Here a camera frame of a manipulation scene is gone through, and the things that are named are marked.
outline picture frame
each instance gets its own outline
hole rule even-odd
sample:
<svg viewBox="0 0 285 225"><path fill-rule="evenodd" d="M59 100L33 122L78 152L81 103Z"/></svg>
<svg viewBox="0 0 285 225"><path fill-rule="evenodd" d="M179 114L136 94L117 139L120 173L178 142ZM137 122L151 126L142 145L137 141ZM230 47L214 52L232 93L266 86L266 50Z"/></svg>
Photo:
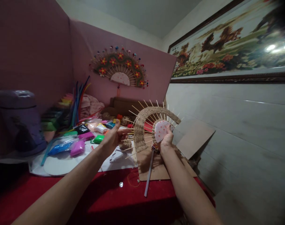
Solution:
<svg viewBox="0 0 285 225"><path fill-rule="evenodd" d="M281 1L233 0L169 46L170 83L285 83L285 27L274 25L277 36L266 22L283 10Z"/></svg>

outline ball of twine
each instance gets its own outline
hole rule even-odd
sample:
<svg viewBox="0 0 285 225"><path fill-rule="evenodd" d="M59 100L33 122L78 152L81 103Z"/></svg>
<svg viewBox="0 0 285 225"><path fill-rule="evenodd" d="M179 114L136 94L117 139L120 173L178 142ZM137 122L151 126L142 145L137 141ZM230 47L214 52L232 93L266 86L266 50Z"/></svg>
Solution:
<svg viewBox="0 0 285 225"><path fill-rule="evenodd" d="M132 147L132 143L131 141L124 141L122 144L119 145L121 150L125 150L127 148L131 148Z"/></svg>
<svg viewBox="0 0 285 225"><path fill-rule="evenodd" d="M122 119L120 120L121 125L127 126L130 122L127 120L131 120L129 116L123 116Z"/></svg>
<svg viewBox="0 0 285 225"><path fill-rule="evenodd" d="M104 112L102 115L102 120L111 120L112 116L108 112Z"/></svg>

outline decorative fan on wall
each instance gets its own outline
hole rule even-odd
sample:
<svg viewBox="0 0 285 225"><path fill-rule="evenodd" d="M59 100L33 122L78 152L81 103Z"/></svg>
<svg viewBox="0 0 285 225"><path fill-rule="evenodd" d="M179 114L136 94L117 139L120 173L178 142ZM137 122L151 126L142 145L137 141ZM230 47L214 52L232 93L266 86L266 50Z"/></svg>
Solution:
<svg viewBox="0 0 285 225"><path fill-rule="evenodd" d="M173 123L175 122L176 125L175 127L184 119L179 119L178 114L177 116L173 113L174 110L171 112L168 110L168 108L159 107L158 102L157 106L148 106L146 101L144 100L146 107L144 107L140 102L140 105L143 107L142 110L138 110L133 106L135 110L137 110L139 113L135 114L132 111L129 110L130 113L134 114L136 116L136 119L134 122L129 121L134 124L134 128L130 128L133 130L132 133L130 133L129 138L126 139L125 141L134 141L134 147L125 149L123 151L127 151L129 149L134 149L134 154L137 154L145 149L147 149L150 146L156 146L157 143L161 142L164 136L167 134L167 127L171 124L171 130L174 129Z"/></svg>
<svg viewBox="0 0 285 225"><path fill-rule="evenodd" d="M113 82L124 84L127 86L135 86L140 88L148 87L148 80L146 81L143 64L139 64L140 58L136 60L136 54L133 53L133 57L130 55L131 51L122 47L119 51L118 46L113 51L113 46L110 48L110 52L103 50L102 53L98 51L98 54L94 56L89 64L90 70L100 74L101 77L108 78Z"/></svg>

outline cardboard sheet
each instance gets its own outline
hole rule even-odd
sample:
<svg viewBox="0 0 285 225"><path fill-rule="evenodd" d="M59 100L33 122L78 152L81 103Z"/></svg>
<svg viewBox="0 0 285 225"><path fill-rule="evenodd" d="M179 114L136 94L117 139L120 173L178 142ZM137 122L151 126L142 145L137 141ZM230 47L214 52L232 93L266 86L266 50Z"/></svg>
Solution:
<svg viewBox="0 0 285 225"><path fill-rule="evenodd" d="M151 161L151 154L152 154L151 147L136 154L137 163L138 163L139 179L141 181L147 180L150 161ZM181 153L178 150L176 151L176 154L178 155L179 159L181 160L181 162L183 163L187 171L193 177L196 177L197 174L193 171L191 166L188 164L187 160L181 155ZM170 177L164 165L163 159L161 158L161 155L154 153L153 166L152 166L150 180L168 180L168 179L170 179Z"/></svg>
<svg viewBox="0 0 285 225"><path fill-rule="evenodd" d="M194 120L191 128L177 144L177 148L187 159L190 159L214 132L215 130L206 123Z"/></svg>

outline bamboo skewer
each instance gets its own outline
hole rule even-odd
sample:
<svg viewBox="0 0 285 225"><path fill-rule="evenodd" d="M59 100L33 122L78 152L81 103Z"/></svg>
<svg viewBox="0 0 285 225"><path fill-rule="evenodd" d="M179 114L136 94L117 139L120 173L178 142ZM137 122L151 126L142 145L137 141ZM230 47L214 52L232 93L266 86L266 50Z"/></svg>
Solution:
<svg viewBox="0 0 285 225"><path fill-rule="evenodd" d="M130 158L131 156L133 156L133 155L136 155L137 154L137 152L136 153L134 153L134 154L132 154L132 155L130 155L130 156L128 156L127 158Z"/></svg>
<svg viewBox="0 0 285 225"><path fill-rule="evenodd" d="M133 106L133 105L132 105ZM134 106L133 106L133 108L134 109L136 109ZM138 109L136 109L138 112L140 112ZM150 119L149 118L147 118L149 121L150 121ZM153 119L153 118L152 118ZM152 123L152 121L150 121L151 123ZM155 122L155 121L154 121Z"/></svg>
<svg viewBox="0 0 285 225"><path fill-rule="evenodd" d="M159 104L158 104L158 101L157 101L157 100L156 100L156 102L157 102L157 106L159 107ZM163 119L161 113L160 113L160 116L161 116L161 119Z"/></svg>
<svg viewBox="0 0 285 225"><path fill-rule="evenodd" d="M163 108L164 108L164 102L162 102L162 104L163 104ZM163 114L164 115L164 120L165 120L165 114Z"/></svg>
<svg viewBox="0 0 285 225"><path fill-rule="evenodd" d="M133 113L135 116L137 116L134 112L132 112L132 111L130 111L129 110L129 112L131 112L131 113ZM146 121L145 121L146 122ZM152 123L152 121L150 121L151 123ZM150 124L150 123L148 123L148 122L146 122L147 124L149 124L150 126L153 126L152 124ZM149 128L148 128L149 129Z"/></svg>
<svg viewBox="0 0 285 225"><path fill-rule="evenodd" d="M151 102L151 100L150 100L150 103L151 103L151 104L152 104L152 106L153 106L153 103ZM154 107L154 106L153 106L153 107ZM157 114L157 116L158 116L158 113L156 113L156 114ZM160 119L160 118L159 118L159 116L158 116L158 119Z"/></svg>
<svg viewBox="0 0 285 225"><path fill-rule="evenodd" d="M174 108L173 108L173 111L172 111L172 113L174 113ZM171 118L170 118L170 121L171 121ZM170 123L170 121L169 121L169 123Z"/></svg>
<svg viewBox="0 0 285 225"><path fill-rule="evenodd" d="M127 150L132 149L132 148L135 148L135 147L127 148L125 150L122 150L122 152L127 151Z"/></svg>
<svg viewBox="0 0 285 225"><path fill-rule="evenodd" d="M178 115L179 115L180 113L178 113ZM177 117L178 117L178 115L177 115ZM172 125L173 125L173 123L174 123L174 121L171 123Z"/></svg>
<svg viewBox="0 0 285 225"><path fill-rule="evenodd" d="M170 105L168 104L167 105L167 110L168 110L168 107L169 107ZM168 121L168 115L166 115L166 121Z"/></svg>
<svg viewBox="0 0 285 225"><path fill-rule="evenodd" d="M134 139L125 139L125 140L121 140L121 141L132 141Z"/></svg>
<svg viewBox="0 0 285 225"><path fill-rule="evenodd" d="M150 116L151 116L152 120L154 120L154 118L155 118L155 120L154 120L154 122L155 122L156 121L156 117L153 118L152 115L150 115Z"/></svg>
<svg viewBox="0 0 285 225"><path fill-rule="evenodd" d="M127 120L127 119L124 119L125 121L129 121L129 122L132 122L132 121L130 121L130 120ZM147 122L146 122L147 123ZM152 125L151 125L152 126ZM144 128L146 128L146 129L149 129L150 130L150 128L149 127L145 127L144 126ZM131 129L131 130L134 130L134 128L127 128L127 129ZM148 132L148 131L145 131L145 132ZM148 132L148 133L152 133L152 132Z"/></svg>
<svg viewBox="0 0 285 225"><path fill-rule="evenodd" d="M181 119L181 121L182 121L183 119L184 119L184 117ZM177 125L178 125L178 124L176 124L175 127L176 127Z"/></svg>

